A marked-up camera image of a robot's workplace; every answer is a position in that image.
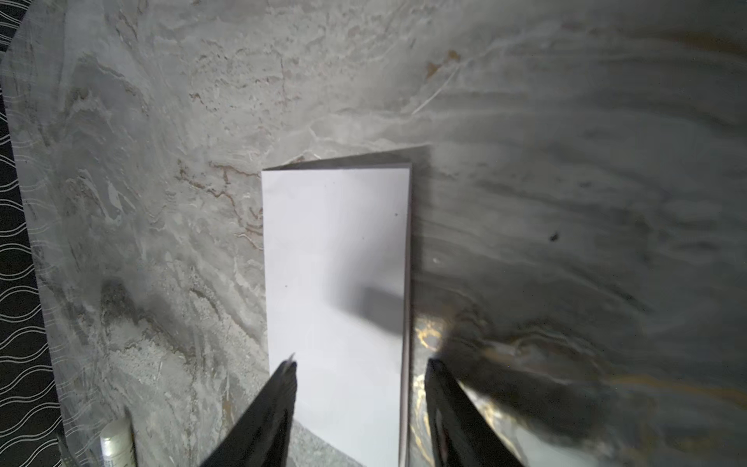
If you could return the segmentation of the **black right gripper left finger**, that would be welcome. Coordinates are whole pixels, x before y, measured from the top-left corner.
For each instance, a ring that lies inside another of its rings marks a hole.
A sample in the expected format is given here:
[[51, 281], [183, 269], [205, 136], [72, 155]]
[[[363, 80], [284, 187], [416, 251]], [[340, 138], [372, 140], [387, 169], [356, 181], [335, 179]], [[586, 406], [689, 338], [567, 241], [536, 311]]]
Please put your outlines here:
[[298, 389], [297, 363], [283, 361], [203, 467], [281, 467], [288, 451]]

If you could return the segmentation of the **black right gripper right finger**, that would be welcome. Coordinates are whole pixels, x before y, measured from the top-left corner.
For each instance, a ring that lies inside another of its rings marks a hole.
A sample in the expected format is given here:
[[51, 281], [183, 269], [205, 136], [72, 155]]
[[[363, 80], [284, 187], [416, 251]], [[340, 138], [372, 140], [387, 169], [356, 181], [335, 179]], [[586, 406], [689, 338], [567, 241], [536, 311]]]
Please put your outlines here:
[[428, 360], [425, 393], [437, 466], [521, 465], [439, 359]]

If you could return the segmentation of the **white paper letter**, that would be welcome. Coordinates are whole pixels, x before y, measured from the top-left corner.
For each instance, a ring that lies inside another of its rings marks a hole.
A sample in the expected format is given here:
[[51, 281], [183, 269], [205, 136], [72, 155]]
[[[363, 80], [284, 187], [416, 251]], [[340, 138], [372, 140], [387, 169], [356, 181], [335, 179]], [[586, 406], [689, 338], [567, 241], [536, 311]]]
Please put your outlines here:
[[412, 189], [424, 146], [262, 172], [268, 361], [295, 419], [363, 466], [408, 462]]

